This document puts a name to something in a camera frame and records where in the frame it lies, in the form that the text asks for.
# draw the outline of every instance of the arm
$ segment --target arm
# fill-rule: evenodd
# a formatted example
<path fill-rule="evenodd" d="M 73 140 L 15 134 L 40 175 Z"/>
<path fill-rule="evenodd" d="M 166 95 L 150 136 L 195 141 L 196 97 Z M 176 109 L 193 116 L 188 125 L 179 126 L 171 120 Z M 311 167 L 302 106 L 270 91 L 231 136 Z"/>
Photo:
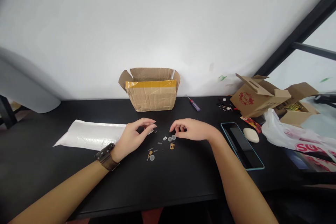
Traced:
<path fill-rule="evenodd" d="M 193 119 L 175 121 L 170 127 L 170 132 L 174 129 L 179 138 L 209 141 L 222 179 L 227 204 L 236 223 L 278 223 L 263 195 L 220 131 Z"/>
<path fill-rule="evenodd" d="M 120 140 L 111 151 L 112 159 L 119 163 L 136 150 L 148 133 L 156 127 L 154 120 L 142 118 L 127 124 Z M 143 126 L 139 134 L 136 130 Z M 109 171 L 99 161 L 94 161 L 63 183 L 52 189 L 10 223 L 65 223 L 72 212 Z"/>

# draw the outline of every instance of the desk surface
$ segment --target desk surface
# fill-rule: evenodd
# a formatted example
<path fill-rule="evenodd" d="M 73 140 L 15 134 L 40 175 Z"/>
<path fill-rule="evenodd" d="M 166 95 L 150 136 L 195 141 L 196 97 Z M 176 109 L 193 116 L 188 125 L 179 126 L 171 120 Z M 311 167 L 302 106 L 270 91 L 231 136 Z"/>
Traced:
<path fill-rule="evenodd" d="M 72 218 L 97 217 L 224 197 L 219 172 L 207 141 L 177 139 L 169 149 L 169 127 L 176 119 L 194 118 L 220 129 L 220 123 L 250 127 L 238 112 L 219 109 L 219 97 L 177 98 L 171 111 L 136 112 L 129 99 L 63 101 L 45 114 L 30 113 L 10 130 L 0 133 L 0 215 L 9 221 L 45 193 L 94 161 L 96 151 L 54 143 L 75 120 L 126 124 L 141 117 L 157 121 L 156 133 L 109 173 L 86 197 Z M 249 174 L 261 191 L 303 184 L 301 172 L 281 148 L 260 134 L 252 146 L 265 165 Z M 158 148 L 154 161 L 148 150 Z"/>

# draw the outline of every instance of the blue phone case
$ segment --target blue phone case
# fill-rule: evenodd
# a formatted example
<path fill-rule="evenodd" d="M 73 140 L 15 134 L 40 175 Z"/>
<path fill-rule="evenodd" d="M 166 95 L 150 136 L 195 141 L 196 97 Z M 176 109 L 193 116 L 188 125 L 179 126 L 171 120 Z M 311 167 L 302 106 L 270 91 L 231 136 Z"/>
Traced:
<path fill-rule="evenodd" d="M 223 130 L 223 132 L 224 132 L 224 134 L 225 134 L 225 136 L 226 136 L 226 139 L 229 141 L 229 143 L 230 143 L 230 145 L 231 145 L 231 147 L 232 147 L 233 152 L 236 154 L 238 160 L 240 161 L 240 158 L 238 157 L 237 152 L 235 151 L 235 149 L 234 149 L 234 147 L 233 147 L 233 145 L 232 145 L 232 143 L 231 143 L 231 141 L 230 141 L 229 136 L 226 134 L 226 132 L 225 132 L 225 130 L 224 130 L 223 124 L 236 124 L 236 123 L 235 123 L 235 122 L 234 122 L 234 123 L 233 123 L 233 122 L 227 122 L 227 123 L 226 123 L 226 122 L 222 122 L 222 123 L 220 124 L 220 126 L 222 127 L 222 130 Z M 240 132 L 243 134 L 243 136 L 244 136 L 244 138 L 246 139 L 246 141 L 248 142 L 248 144 L 251 146 L 250 142 L 247 140 L 247 138 L 245 137 L 244 133 L 243 133 L 242 130 L 239 128 L 238 124 L 236 124 L 236 125 L 237 125 L 238 129 L 240 130 Z M 257 155 L 257 157 L 259 158 L 260 162 L 262 163 L 262 167 L 260 167 L 260 168 L 249 168 L 249 169 L 246 169 L 246 168 L 244 167 L 245 170 L 262 170 L 262 169 L 264 169 L 264 168 L 265 168 L 264 163 L 261 161 L 260 157 L 258 156 L 258 154 L 256 153 L 256 151 L 253 149 L 252 146 L 251 146 L 251 148 L 252 148 L 252 150 L 254 151 L 254 153 Z"/>

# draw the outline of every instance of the bar of soap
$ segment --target bar of soap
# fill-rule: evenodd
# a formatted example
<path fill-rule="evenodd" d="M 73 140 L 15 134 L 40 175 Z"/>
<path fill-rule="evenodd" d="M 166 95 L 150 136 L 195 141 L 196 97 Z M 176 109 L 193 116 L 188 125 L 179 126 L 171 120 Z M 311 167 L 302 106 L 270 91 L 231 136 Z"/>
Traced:
<path fill-rule="evenodd" d="M 259 136 L 257 132 L 254 129 L 251 128 L 245 128 L 243 129 L 244 135 L 250 142 L 258 143 L 259 142 Z"/>

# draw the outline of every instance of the red packet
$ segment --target red packet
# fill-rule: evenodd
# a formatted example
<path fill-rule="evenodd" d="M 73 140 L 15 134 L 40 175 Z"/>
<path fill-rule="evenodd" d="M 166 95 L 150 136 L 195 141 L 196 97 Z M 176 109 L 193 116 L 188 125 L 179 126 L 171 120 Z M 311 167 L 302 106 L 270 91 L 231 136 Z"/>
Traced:
<path fill-rule="evenodd" d="M 240 117 L 240 118 L 243 119 L 248 124 L 250 124 L 253 128 L 255 128 L 258 134 L 261 133 L 261 126 L 259 123 L 253 121 L 251 118 L 246 118 L 246 117 Z"/>

